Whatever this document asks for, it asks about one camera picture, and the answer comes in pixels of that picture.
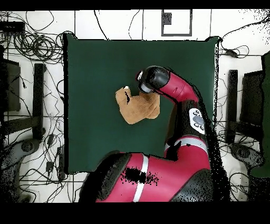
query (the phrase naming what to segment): brown teddy bear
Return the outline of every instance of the brown teddy bear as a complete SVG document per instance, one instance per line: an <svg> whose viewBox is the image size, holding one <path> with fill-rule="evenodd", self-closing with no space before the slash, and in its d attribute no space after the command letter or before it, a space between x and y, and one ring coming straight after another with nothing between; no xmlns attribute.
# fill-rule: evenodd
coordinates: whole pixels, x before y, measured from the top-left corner
<svg viewBox="0 0 270 224"><path fill-rule="evenodd" d="M145 118L155 119L160 113L160 96L157 93L132 96L129 87L123 87L115 93L120 113L125 121L132 125Z"/></svg>

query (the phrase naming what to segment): tangled wires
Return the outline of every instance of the tangled wires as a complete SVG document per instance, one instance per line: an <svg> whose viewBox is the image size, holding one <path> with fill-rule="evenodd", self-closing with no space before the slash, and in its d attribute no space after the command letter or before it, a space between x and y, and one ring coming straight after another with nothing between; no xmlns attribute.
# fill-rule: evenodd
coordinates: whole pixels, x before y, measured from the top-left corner
<svg viewBox="0 0 270 224"><path fill-rule="evenodd" d="M0 11L0 22L6 21L8 16L8 11Z"/></svg>
<svg viewBox="0 0 270 224"><path fill-rule="evenodd" d="M72 34L74 38L77 39L77 37L71 31L64 31L60 34L41 33L40 31L44 30L54 22L54 16L51 11L49 12L52 16L52 21L49 23L49 25L39 30L34 29L32 26L29 25L27 20L27 11L25 13L26 21L16 13L11 13L10 15L3 15L24 22L29 30L25 31L25 34L14 34L13 36L5 36L4 38L2 37L1 42L7 42L6 49L12 49L12 47L10 47L10 44L13 44L14 49L16 49L20 55L26 57L29 60L42 61L43 63L46 62L48 64L62 63L63 35Z"/></svg>
<svg viewBox="0 0 270 224"><path fill-rule="evenodd" d="M25 31L23 35L17 35L13 37L13 44L15 49L24 57L32 61L43 61L49 64L62 63L63 58L63 34L71 33L71 31L65 31L56 36L55 41L38 33L30 33Z"/></svg>
<svg viewBox="0 0 270 224"><path fill-rule="evenodd" d="M219 78L220 81L223 82L223 85L225 86L226 90L228 91L228 88L224 82L223 79ZM217 121L217 125L218 127L220 128L220 131L218 132L217 134L217 138L218 138L218 143L219 143L219 150L221 150L223 153L223 155L221 157L225 157L227 154L230 154L230 150L229 150L229 144L226 143L225 141L225 135L226 135L226 121L225 120L222 120L223 119L223 107L225 106L225 103L227 101L227 95L224 95L220 98L217 99L217 108L220 110L220 114L221 114L221 117L220 119ZM241 133L237 133L238 136L240 136L240 139L239 141L236 142L236 144L248 144L249 147L253 147L254 146L254 143L257 142L255 139L252 140L252 141L247 141L247 136L241 134ZM239 179L241 180L242 179L242 176L245 176L247 179L249 179L249 177L243 173L243 172L235 172L235 173L232 173L230 176L229 176L229 184L230 184L230 195L231 195L231 198L232 200L236 200L236 201L239 201L239 199L235 196L236 193L242 193L244 194L245 196L248 196L248 183L247 181L245 182L245 184L238 184L238 185L235 185L232 183L232 177L237 175L238 174L238 177Z"/></svg>

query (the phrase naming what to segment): black border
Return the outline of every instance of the black border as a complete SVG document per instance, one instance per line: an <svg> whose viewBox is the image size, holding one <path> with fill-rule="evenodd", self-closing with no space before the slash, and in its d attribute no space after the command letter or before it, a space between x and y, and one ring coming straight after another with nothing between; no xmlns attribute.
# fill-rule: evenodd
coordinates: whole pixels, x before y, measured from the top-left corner
<svg viewBox="0 0 270 224"><path fill-rule="evenodd" d="M65 147L64 147L64 173L69 175L69 72L68 72L68 37L63 34L63 61L64 61L64 132Z"/></svg>
<svg viewBox="0 0 270 224"><path fill-rule="evenodd" d="M189 33L184 33L184 34L165 34L164 23L162 20L163 15L164 15L164 10L161 10L161 36L192 36L192 10L190 10Z"/></svg>

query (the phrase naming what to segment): black stand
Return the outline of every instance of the black stand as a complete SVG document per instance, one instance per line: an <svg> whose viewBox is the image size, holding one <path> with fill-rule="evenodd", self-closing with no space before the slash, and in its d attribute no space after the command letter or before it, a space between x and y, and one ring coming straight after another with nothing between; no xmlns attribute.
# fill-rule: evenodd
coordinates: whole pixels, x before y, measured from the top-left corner
<svg viewBox="0 0 270 224"><path fill-rule="evenodd" d="M3 47L0 47L0 81L9 91L8 84L4 84L3 80L7 80L8 63L10 60L3 59ZM0 182L0 200L3 202L29 202L30 197L21 197L19 173L23 158L36 152L42 142L45 134L43 128L43 85L44 72L46 66L43 63L34 65L34 86L33 86L33 114L30 118L20 118L9 120L1 125L4 135L9 135L24 129L32 128L33 138L15 142L5 147L1 151L1 182Z"/></svg>
<svg viewBox="0 0 270 224"><path fill-rule="evenodd" d="M257 141L261 141L263 139L263 129L262 126L251 124L251 120L254 120L252 116L243 116L243 112L247 110L247 108L243 107L241 109L240 121L236 121L237 115L237 83L238 83L238 71L230 70L228 75L228 96L227 96L227 125L225 131L225 142L226 144L232 144L235 140L236 133L241 133L245 136L256 139ZM244 97L248 98L247 100L251 101L251 97L256 96L256 94L251 94L252 96ZM257 106L255 109L249 108L249 110L257 111L257 114L261 112L261 107Z"/></svg>

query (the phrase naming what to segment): black bracket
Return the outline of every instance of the black bracket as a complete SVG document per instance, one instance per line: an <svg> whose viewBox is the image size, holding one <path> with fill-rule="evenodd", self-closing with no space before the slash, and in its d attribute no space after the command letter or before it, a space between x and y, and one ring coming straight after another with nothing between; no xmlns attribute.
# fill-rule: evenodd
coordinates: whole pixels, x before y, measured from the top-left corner
<svg viewBox="0 0 270 224"><path fill-rule="evenodd" d="M171 25L172 19L171 13L165 13L164 10L161 10L161 36L192 36L192 10L190 10L189 33L165 34L164 25Z"/></svg>
<svg viewBox="0 0 270 224"><path fill-rule="evenodd" d="M227 125L225 131L225 143L232 144L236 133L261 141L263 130L261 126L255 126L246 122L236 121L237 115L237 83L238 70L229 70L228 75L228 96L227 96Z"/></svg>

